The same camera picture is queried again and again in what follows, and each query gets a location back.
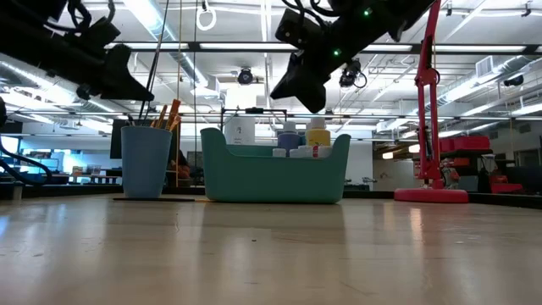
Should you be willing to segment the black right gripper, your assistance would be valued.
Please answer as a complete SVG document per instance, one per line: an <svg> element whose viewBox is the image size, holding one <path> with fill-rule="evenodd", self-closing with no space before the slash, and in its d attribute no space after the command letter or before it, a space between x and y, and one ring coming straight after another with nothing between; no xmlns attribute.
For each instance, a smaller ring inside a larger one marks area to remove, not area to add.
<svg viewBox="0 0 542 305"><path fill-rule="evenodd" d="M286 9L275 37L296 50L270 97L295 97L309 112L318 113L325 108L329 75L383 34L383 19L369 8L351 9L328 24Z"/></svg>

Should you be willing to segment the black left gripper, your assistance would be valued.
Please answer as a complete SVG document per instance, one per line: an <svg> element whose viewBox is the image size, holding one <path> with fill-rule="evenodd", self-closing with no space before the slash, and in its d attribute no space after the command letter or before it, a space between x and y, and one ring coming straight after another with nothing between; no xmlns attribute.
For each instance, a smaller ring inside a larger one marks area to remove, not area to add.
<svg viewBox="0 0 542 305"><path fill-rule="evenodd" d="M154 95L128 70L131 49L125 44L107 45L120 34L105 17L79 35L53 37L44 70L79 85L82 98L99 95L103 99L151 101Z"/></svg>

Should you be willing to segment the large yellow paint bottle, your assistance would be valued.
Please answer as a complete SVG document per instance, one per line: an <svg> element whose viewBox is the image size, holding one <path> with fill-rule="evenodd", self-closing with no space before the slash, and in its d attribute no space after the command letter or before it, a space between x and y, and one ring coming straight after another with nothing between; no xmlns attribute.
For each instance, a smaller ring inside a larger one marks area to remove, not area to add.
<svg viewBox="0 0 542 305"><path fill-rule="evenodd" d="M305 137L308 146L330 146L331 134L326 130L325 118L311 118Z"/></svg>

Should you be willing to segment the large purple paint bottle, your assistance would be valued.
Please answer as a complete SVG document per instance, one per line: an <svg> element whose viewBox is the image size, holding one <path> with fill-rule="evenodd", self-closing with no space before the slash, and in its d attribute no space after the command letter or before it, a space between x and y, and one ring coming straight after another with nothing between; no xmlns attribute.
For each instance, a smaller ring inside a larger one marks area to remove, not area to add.
<svg viewBox="0 0 542 305"><path fill-rule="evenodd" d="M300 145L301 137L297 132L294 121L286 121L283 124L283 130L278 134L278 148L286 150L286 155L290 155L291 149L297 149Z"/></svg>

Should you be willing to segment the blue-grey plastic cup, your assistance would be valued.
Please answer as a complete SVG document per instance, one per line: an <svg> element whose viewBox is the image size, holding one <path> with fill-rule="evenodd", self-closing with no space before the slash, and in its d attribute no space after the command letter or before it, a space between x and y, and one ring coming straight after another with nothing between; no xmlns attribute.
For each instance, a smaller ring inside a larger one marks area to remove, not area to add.
<svg viewBox="0 0 542 305"><path fill-rule="evenodd" d="M147 126L121 128L122 186L128 198L162 194L172 133Z"/></svg>

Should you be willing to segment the teal plastic bin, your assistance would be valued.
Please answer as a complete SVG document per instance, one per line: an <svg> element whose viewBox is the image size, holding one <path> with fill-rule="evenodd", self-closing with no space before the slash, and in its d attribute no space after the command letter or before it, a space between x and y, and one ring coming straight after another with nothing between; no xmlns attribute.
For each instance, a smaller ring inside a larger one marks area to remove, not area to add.
<svg viewBox="0 0 542 305"><path fill-rule="evenodd" d="M201 130L205 194L216 202L336 203L343 197L351 137L339 136L327 158L280 158L273 148L226 144Z"/></svg>

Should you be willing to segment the black monitor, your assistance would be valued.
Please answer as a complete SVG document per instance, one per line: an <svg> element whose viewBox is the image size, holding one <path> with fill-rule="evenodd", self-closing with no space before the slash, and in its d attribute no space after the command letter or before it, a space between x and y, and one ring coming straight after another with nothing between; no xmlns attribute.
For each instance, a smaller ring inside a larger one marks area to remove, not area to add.
<svg viewBox="0 0 542 305"><path fill-rule="evenodd" d="M110 158L121 159L121 128L128 124L127 119L115 119L113 121L113 130L111 135ZM180 124L177 124L172 130L172 138L169 149L169 160L174 160L179 151L178 137L180 136Z"/></svg>

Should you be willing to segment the white bucket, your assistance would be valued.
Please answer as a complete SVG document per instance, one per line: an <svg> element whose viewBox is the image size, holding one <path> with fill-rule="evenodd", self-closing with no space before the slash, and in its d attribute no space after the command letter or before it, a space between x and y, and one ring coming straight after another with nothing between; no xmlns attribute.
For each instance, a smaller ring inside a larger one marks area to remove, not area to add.
<svg viewBox="0 0 542 305"><path fill-rule="evenodd" d="M249 117L232 117L224 124L224 137L229 145L252 145L255 143L256 121Z"/></svg>

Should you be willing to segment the red desk lamp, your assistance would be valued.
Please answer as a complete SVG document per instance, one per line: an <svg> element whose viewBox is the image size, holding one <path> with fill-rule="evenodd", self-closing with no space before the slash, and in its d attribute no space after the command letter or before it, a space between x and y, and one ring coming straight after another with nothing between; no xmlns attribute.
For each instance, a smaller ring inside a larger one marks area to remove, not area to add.
<svg viewBox="0 0 542 305"><path fill-rule="evenodd" d="M440 169L440 139L437 106L437 84L440 73L433 67L432 56L441 0L429 8L428 23L422 41L415 85L418 89L418 179L419 188L398 188L394 199L400 202L429 202L465 204L468 194L445 188Z"/></svg>

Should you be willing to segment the red shelf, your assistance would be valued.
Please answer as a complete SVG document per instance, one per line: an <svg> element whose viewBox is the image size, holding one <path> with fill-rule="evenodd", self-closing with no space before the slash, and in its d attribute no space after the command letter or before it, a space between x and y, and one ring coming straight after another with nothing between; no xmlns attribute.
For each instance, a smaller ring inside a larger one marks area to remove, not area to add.
<svg viewBox="0 0 542 305"><path fill-rule="evenodd" d="M467 192L513 194L524 191L511 182L507 169L515 165L490 148L487 136L458 136L440 140L441 173L445 187Z"/></svg>

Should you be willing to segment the black overhead frame beam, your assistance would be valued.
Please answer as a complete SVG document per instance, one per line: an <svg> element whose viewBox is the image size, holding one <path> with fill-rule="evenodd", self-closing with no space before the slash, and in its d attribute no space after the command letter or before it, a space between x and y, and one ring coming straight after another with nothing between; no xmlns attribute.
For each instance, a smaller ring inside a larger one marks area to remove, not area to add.
<svg viewBox="0 0 542 305"><path fill-rule="evenodd" d="M421 44L377 43L365 47L360 53L373 54L415 54L421 51ZM290 53L295 47L280 42L163 42L161 52L187 51L189 53ZM442 54L505 54L505 55L542 55L542 45L510 44L441 44L434 47Z"/></svg>

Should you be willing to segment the black aluminium table frame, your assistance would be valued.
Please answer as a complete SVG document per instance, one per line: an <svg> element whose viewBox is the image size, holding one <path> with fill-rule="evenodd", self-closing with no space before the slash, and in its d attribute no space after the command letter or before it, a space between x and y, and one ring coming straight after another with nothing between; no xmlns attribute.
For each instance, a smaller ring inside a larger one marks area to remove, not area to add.
<svg viewBox="0 0 542 305"><path fill-rule="evenodd" d="M20 183L0 183L0 200L14 199L16 197L62 197L62 196L90 196L102 194L120 194L121 186L116 185L47 185L26 186ZM346 190L343 198L355 199L392 199L393 191L359 191ZM496 205L513 208L531 208L542 210L542 196L488 194L469 192L469 202Z"/></svg>

